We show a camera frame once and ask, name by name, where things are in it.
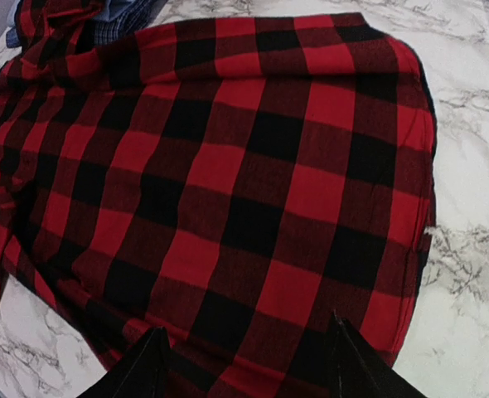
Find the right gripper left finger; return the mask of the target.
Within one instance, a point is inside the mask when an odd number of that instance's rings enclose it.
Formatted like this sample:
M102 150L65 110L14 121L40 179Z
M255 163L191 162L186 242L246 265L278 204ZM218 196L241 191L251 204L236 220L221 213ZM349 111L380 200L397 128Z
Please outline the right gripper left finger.
M80 398L162 398L166 392L169 356L167 330L149 329Z

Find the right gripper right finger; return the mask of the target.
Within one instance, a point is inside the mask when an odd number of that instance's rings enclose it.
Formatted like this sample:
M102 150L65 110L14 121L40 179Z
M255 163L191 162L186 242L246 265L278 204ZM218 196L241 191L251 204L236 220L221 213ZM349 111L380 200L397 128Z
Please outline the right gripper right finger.
M327 329L330 397L424 398L389 367L351 323L332 315Z

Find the red black plaid shirt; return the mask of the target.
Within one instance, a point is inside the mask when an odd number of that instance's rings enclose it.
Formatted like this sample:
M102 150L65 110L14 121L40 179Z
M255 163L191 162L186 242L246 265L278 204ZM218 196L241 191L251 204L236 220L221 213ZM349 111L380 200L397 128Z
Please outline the red black plaid shirt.
M359 13L74 38L0 70L0 299L107 368L165 328L166 397L330 397L333 314L392 367L435 221L417 54Z

